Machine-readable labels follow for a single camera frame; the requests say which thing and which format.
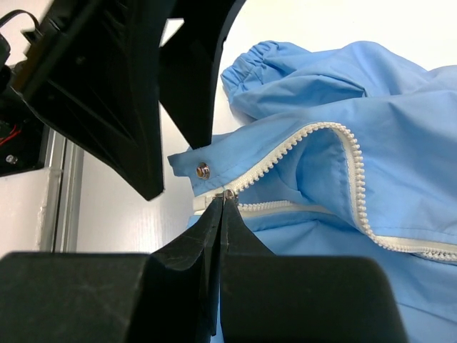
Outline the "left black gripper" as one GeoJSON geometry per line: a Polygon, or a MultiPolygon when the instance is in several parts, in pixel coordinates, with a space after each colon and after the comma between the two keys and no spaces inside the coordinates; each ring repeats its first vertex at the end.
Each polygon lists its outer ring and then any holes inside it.
{"type": "Polygon", "coordinates": [[[157,197],[164,189],[159,46],[173,7],[172,1],[53,1],[25,63],[12,66],[2,36],[1,176],[44,167],[45,123],[143,198],[157,197]]]}

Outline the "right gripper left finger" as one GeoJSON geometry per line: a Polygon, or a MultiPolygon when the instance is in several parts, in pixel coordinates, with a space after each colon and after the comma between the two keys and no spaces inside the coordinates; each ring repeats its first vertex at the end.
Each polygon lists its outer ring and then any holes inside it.
{"type": "Polygon", "coordinates": [[[209,342],[216,333],[215,199],[153,254],[12,252],[1,260],[3,342],[209,342]]]}

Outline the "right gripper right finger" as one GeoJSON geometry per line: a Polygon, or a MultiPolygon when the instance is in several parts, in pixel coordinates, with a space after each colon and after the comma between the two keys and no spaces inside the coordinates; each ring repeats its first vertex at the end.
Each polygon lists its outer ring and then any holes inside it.
{"type": "Polygon", "coordinates": [[[221,218],[225,342],[405,342],[388,279],[365,257],[281,256],[245,225],[233,199],[221,218]]]}

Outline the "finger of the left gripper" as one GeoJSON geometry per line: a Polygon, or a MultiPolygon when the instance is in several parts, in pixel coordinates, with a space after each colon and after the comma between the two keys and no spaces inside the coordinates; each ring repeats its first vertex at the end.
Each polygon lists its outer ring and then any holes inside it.
{"type": "Polygon", "coordinates": [[[177,1],[182,26],[160,48],[160,102],[193,149],[211,143],[224,42],[243,0],[177,1]]]}

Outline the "light blue zip jacket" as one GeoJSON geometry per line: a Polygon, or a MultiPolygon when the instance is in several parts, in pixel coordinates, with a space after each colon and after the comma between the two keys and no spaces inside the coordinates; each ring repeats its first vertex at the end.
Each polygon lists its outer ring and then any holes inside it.
{"type": "Polygon", "coordinates": [[[251,121],[171,155],[194,192],[238,198],[274,253],[374,259],[410,342],[456,340],[456,68],[379,44],[252,46],[221,74],[251,121]]]}

